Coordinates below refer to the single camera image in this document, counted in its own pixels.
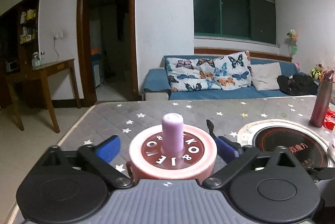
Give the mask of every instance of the power cord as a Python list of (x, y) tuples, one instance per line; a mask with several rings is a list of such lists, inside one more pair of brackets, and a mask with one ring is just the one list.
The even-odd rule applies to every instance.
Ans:
[(56, 36), (54, 36), (54, 34), (52, 34), (53, 38), (54, 38), (54, 51), (57, 53), (57, 62), (58, 62), (58, 59), (59, 59), (59, 53), (56, 49)]

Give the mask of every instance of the blue foam pad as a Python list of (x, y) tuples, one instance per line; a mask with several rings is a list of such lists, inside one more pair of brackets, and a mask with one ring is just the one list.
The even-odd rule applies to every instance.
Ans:
[(239, 152), (219, 137), (215, 140), (217, 153), (228, 164), (240, 156)]
[(96, 155), (103, 159), (106, 163), (110, 163), (120, 152), (121, 141), (120, 137), (113, 136), (104, 141), (101, 146), (98, 146), (95, 151)]

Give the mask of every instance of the butterfly pillow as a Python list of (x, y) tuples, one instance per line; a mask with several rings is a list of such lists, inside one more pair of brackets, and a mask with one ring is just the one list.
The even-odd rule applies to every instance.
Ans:
[(209, 89), (221, 89), (219, 83), (211, 77), (203, 79), (188, 78), (187, 76), (168, 76), (169, 83), (173, 92), (178, 91), (200, 91)]
[(214, 80), (222, 90), (235, 90), (251, 85), (251, 64), (248, 51), (226, 55), (214, 60)]
[(206, 74), (206, 64), (213, 60), (167, 58), (165, 68), (172, 91), (221, 89), (213, 74)]

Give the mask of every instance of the pink bottle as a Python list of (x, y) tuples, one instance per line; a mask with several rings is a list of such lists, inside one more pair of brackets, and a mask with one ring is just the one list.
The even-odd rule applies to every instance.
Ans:
[(329, 108), (330, 99), (333, 92), (334, 69), (325, 71), (323, 79), (320, 82), (318, 95), (316, 97), (313, 113), (310, 123), (321, 128)]

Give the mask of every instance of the tiled floor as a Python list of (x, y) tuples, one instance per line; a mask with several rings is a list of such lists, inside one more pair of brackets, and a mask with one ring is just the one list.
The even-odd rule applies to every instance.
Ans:
[(96, 88), (95, 92), (98, 101), (131, 101), (133, 98), (129, 81), (106, 80)]
[(15, 202), (16, 190), (43, 152), (55, 145), (88, 108), (55, 109), (60, 133), (47, 110), (21, 107), (25, 130), (15, 124), (12, 107), (0, 110), (0, 224)]

